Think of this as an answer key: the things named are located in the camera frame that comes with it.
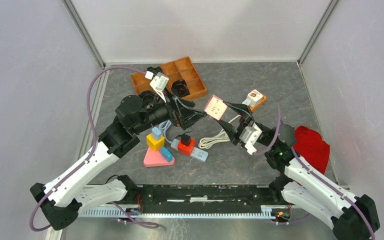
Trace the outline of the white usb charger block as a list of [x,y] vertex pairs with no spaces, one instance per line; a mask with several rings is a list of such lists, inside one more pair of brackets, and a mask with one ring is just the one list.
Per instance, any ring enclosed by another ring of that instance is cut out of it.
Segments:
[[250,99],[245,99],[245,100],[242,102],[243,105],[246,105],[246,106],[248,106],[248,107],[251,106],[251,103],[252,103],[252,101],[251,101]]

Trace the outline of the pink cube socket adapter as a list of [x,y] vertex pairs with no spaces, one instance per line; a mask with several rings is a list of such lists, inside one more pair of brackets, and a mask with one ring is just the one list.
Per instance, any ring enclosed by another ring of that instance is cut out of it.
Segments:
[[227,104],[221,98],[216,95],[212,95],[204,108],[204,112],[208,116],[219,121],[226,112],[227,108]]

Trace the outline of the black power adapter plug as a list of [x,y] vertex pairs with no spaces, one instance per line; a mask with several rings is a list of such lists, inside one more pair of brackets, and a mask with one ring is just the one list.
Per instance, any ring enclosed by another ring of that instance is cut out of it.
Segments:
[[184,133],[180,136],[180,143],[184,146],[190,146],[191,145],[191,136]]

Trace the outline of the white cube socket adapter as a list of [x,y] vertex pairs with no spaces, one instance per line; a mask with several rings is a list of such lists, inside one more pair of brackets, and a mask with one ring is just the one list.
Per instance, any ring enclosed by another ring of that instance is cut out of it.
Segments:
[[246,99],[249,101],[248,105],[253,108],[256,107],[263,98],[264,95],[256,89],[250,91],[246,96]]

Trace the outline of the red cube socket adapter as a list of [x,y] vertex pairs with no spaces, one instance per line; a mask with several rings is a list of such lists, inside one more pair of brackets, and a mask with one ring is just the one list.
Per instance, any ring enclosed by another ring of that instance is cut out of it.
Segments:
[[190,156],[195,148],[195,140],[192,138],[189,145],[184,145],[181,141],[177,144],[177,150],[186,156]]

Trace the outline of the light blue cube adapter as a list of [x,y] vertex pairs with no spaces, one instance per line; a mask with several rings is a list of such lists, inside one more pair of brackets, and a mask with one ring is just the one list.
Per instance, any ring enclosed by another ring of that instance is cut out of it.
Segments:
[[158,127],[153,127],[151,129],[151,136],[154,140],[159,141],[162,137],[163,133]]

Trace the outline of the light blue power strip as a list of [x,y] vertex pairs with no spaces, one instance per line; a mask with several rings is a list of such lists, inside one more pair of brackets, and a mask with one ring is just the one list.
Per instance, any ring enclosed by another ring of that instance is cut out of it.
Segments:
[[[170,147],[178,152],[179,151],[178,150],[178,144],[179,143],[180,143],[179,139],[174,139],[171,142]],[[205,163],[207,161],[208,156],[209,156],[209,153],[207,151],[200,149],[198,147],[194,147],[191,154],[189,155],[189,157],[196,159],[198,161],[201,161],[203,163]]]

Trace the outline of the yellow cube socket adapter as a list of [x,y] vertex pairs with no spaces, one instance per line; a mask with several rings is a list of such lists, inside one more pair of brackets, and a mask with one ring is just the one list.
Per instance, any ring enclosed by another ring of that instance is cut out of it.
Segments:
[[146,144],[153,151],[157,152],[165,145],[165,137],[163,135],[160,136],[159,139],[155,139],[153,135],[150,133],[146,136]]

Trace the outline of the blue square plug adapter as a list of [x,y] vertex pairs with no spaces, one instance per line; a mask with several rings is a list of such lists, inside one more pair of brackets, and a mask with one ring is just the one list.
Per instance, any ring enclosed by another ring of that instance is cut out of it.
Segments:
[[173,155],[169,152],[169,150],[166,147],[161,147],[159,150],[159,153],[161,156],[168,162],[171,163],[173,161]]

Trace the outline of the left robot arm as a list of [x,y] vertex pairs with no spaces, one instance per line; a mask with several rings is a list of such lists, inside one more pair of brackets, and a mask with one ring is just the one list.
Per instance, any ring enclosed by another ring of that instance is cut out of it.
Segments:
[[30,188],[37,202],[29,219],[32,231],[64,229],[79,215],[106,203],[133,203],[137,190],[118,179],[89,189],[84,187],[132,150],[140,142],[141,132],[165,121],[186,130],[207,116],[203,110],[195,109],[195,103],[177,96],[146,108],[140,96],[128,95],[115,113],[113,122],[100,135],[96,134],[93,120],[89,121],[92,145],[85,155],[54,180],[46,184],[37,182]]

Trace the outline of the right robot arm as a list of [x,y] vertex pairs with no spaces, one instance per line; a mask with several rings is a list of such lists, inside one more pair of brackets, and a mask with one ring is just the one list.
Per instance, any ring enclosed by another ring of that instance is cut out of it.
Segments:
[[250,155],[265,155],[270,167],[280,172],[268,191],[273,203],[300,207],[328,226],[338,240],[376,238],[380,221],[375,201],[339,186],[298,153],[295,129],[283,122],[280,111],[274,128],[256,122],[243,103],[217,100],[210,112],[232,144],[240,144]]

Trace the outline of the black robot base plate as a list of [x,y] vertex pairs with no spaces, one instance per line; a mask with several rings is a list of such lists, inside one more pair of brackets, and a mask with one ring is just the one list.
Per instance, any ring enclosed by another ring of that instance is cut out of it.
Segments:
[[288,206],[278,185],[256,184],[143,184],[128,175],[117,177],[127,189],[119,205],[140,213],[257,213],[262,206]]

